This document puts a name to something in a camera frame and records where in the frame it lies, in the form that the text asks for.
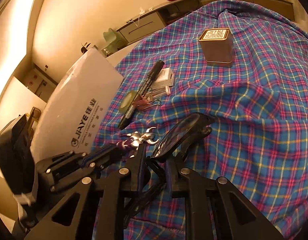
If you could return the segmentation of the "silver horned keychain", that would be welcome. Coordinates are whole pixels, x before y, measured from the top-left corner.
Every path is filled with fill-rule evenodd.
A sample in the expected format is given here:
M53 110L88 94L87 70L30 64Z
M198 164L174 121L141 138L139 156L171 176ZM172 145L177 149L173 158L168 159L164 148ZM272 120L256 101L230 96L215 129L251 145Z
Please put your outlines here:
M149 127L145 133L135 131L133 133L122 134L120 137L126 139L118 142L117 146L121 147L123 150L137 150L142 143L155 145L159 142L159 139L155 140L155 133L153 133L154 129L156 129L156 126Z

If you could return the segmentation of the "black sunglasses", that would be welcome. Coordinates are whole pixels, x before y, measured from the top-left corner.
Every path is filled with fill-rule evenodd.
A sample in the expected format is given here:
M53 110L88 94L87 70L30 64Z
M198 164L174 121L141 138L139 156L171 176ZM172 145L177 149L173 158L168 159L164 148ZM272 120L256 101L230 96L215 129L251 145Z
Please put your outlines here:
M183 142L192 135L206 134L211 132L210 125L215 122L214 118L203 113L191 113L178 122L159 142L151 155L151 159L163 163Z

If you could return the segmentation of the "black marker pen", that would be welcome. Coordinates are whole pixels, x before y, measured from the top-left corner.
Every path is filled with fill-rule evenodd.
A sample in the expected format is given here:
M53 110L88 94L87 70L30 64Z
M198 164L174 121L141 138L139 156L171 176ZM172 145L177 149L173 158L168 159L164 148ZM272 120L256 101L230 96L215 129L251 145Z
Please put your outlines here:
M118 125L118 128L120 130L125 129L130 124L134 114L134 110L136 109L133 104L134 100L136 100L137 96L144 96L147 93L153 82L157 79L157 76L162 70L164 64L165 62L163 62L162 60L158 60L153 66L153 68L150 70L145 80L142 82L140 88L138 89L137 94L133 97L132 102L129 104L129 107L127 108L125 114L120 120Z

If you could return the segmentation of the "white usb power adapter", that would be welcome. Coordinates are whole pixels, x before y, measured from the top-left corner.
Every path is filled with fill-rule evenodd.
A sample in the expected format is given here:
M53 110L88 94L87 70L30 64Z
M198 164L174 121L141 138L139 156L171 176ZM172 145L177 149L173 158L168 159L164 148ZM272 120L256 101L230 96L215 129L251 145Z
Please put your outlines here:
M152 88L161 88L165 86L173 86L174 85L175 75L171 68L163 68L155 82L152 84Z

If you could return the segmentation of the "square metal tea tin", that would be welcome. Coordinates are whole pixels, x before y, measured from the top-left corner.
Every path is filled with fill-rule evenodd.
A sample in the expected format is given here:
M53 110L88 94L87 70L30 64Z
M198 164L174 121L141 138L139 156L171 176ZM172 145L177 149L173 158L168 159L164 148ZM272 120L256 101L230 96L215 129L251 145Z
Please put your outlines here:
M234 43L229 28L206 29L198 38L208 65L230 68L234 61Z

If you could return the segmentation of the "white cardboard storage box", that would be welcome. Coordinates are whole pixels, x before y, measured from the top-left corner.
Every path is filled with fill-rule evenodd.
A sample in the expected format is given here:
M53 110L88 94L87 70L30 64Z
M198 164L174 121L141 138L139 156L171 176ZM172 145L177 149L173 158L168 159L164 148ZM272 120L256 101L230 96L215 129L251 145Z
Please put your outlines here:
M65 152L90 153L123 76L95 48L69 69L50 96L31 143L35 162Z

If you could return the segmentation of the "green tape roll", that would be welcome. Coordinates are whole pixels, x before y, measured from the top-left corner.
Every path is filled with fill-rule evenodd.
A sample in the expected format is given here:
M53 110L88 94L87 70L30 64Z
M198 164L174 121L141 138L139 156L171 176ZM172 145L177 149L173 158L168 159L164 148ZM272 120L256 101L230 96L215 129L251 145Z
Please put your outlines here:
M135 90L129 91L120 103L119 113L125 114L127 110L130 108L130 106L136 107L135 101L136 101L137 96L138 96L137 91Z

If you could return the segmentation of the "pink binder clip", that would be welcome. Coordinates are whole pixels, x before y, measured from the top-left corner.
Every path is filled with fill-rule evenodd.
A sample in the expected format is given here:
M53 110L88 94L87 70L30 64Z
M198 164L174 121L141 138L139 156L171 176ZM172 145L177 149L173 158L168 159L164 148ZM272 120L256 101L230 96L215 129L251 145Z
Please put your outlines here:
M132 105L136 107L137 110L139 111L144 111L146 109L149 109L154 106L159 106L161 104L161 101L159 99L155 99L151 95L147 96L141 96L138 95L134 99Z

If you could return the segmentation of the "potted plant white pot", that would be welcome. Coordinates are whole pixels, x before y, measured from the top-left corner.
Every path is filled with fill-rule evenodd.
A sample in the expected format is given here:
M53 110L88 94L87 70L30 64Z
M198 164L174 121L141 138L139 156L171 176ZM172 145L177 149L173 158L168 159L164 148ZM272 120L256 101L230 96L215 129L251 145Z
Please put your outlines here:
M81 45L81 53L85 54L91 47L91 43L85 42L84 44Z

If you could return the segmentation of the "green plastic child chair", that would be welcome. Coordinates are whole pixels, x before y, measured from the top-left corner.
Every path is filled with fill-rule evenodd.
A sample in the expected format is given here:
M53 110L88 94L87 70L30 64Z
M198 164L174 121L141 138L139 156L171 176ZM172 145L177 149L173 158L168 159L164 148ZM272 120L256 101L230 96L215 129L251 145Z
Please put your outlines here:
M107 32L103 32L103 37L106 41L106 46L102 48L102 52L106 57L125 48L128 44L126 38L119 31L112 28L109 28Z

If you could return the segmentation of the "blue pink plaid cloth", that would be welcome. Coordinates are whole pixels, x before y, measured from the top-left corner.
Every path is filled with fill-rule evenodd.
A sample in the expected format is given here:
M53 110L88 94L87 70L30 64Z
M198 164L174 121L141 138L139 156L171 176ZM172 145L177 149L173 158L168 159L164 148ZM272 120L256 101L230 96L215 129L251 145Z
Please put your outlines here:
M229 28L230 68L208 65L198 38ZM156 126L164 137L187 115L212 116L212 133L187 159L211 179L228 178L282 233L294 239L308 219L308 32L262 6L209 3L143 39L117 65L123 82L92 148L118 141L119 105L158 61L175 75L159 106L136 112L125 132Z

